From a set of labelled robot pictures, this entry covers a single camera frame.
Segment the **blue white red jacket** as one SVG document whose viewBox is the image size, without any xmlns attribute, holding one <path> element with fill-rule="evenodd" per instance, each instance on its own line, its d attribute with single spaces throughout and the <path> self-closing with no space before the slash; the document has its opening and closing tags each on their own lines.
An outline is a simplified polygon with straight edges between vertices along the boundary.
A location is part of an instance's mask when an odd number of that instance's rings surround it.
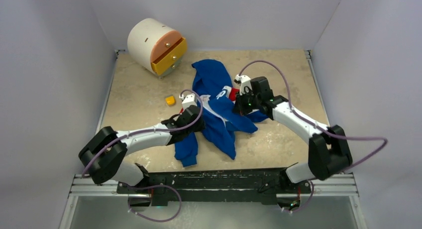
<svg viewBox="0 0 422 229">
<path fill-rule="evenodd" d="M 202 119 L 205 128 L 201 131 L 206 140 L 216 148 L 235 159 L 235 132 L 254 133 L 258 130 L 256 123 L 267 116 L 254 111 L 245 116 L 233 113 L 235 95 L 238 93 L 223 63 L 204 59 L 192 64 L 196 70 L 192 89 L 202 99 Z"/>
</svg>

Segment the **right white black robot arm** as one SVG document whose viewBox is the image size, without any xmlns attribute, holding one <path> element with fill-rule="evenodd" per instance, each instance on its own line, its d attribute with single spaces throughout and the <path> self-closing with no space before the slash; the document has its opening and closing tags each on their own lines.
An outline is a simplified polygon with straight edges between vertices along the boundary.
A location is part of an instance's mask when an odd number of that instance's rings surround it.
<svg viewBox="0 0 422 229">
<path fill-rule="evenodd" d="M 286 126 L 308 145 L 307 162 L 282 170 L 279 185 L 284 192 L 294 191 L 306 180 L 325 180 L 351 166 L 353 159 L 343 128 L 321 124 L 295 110 L 287 98 L 273 94 L 266 77 L 250 79 L 236 75 L 234 82 L 240 86 L 234 113 L 248 115 L 259 111 Z"/>
</svg>

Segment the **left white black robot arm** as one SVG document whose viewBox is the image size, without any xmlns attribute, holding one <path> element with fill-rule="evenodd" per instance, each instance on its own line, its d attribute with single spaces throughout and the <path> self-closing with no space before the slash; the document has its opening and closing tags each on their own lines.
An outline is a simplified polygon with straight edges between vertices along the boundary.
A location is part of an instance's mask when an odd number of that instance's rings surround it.
<svg viewBox="0 0 422 229">
<path fill-rule="evenodd" d="M 151 127 L 135 131 L 103 127 L 78 154 L 84 166 L 83 174 L 89 174 L 95 184 L 115 180 L 129 185 L 137 194 L 144 193 L 148 189 L 147 170 L 139 164 L 125 162 L 124 158 L 151 147 L 181 142 L 203 130 L 202 113 L 202 108 L 191 105 Z"/>
</svg>

